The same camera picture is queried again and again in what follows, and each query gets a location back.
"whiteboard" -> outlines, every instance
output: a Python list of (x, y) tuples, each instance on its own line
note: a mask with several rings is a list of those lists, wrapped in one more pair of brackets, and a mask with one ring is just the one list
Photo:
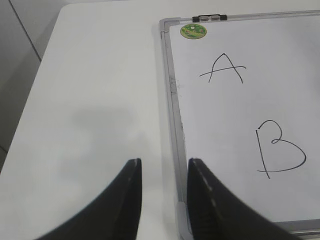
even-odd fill
[(320, 219), (320, 16), (201, 25), (169, 29), (186, 160), (270, 221)]

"white table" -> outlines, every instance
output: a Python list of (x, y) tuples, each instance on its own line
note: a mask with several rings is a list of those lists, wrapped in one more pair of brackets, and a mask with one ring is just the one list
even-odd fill
[(159, 20), (318, 0), (133, 0), (61, 10), (0, 175), (0, 239), (31, 240), (142, 158), (139, 240), (178, 239)]

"black object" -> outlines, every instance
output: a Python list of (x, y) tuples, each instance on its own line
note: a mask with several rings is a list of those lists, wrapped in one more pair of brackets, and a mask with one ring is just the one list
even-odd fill
[(226, 21), (228, 20), (228, 16), (226, 14), (211, 14), (211, 15), (199, 15), (199, 16), (193, 16), (192, 17), (192, 22), (193, 23), (199, 23), (202, 21), (202, 17), (204, 17), (203, 19), (205, 19), (204, 21), (208, 21), (209, 18), (211, 17), (218, 17), (218, 19), (220, 21)]
[(194, 240), (299, 240), (233, 195), (201, 159), (190, 159), (187, 208)]
[(93, 202), (38, 240), (135, 240), (141, 204), (141, 160), (129, 160)]

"white surface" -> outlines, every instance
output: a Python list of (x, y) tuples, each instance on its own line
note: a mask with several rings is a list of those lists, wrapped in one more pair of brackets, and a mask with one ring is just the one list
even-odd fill
[[(320, 219), (320, 16), (205, 23), (190, 40), (170, 28), (186, 157), (201, 158), (238, 197), (274, 222)], [(210, 72), (226, 53), (233, 69)], [(232, 65), (226, 56), (213, 70)], [(276, 121), (280, 129), (268, 122)], [(266, 169), (264, 171), (259, 143)]]
[(135, 0), (63, 8), (0, 175), (0, 239), (53, 229), (136, 157), (143, 161), (137, 239), (177, 239), (159, 20), (319, 4)]
[(8, 0), (0, 0), (0, 146), (6, 150), (39, 65)]
[(39, 55), (43, 57), (60, 9), (105, 0), (11, 0)]

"green sticker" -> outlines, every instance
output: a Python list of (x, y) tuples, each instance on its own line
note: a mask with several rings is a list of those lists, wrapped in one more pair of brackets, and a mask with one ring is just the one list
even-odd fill
[(207, 29), (199, 24), (187, 24), (180, 30), (182, 36), (186, 39), (201, 39), (207, 34)]

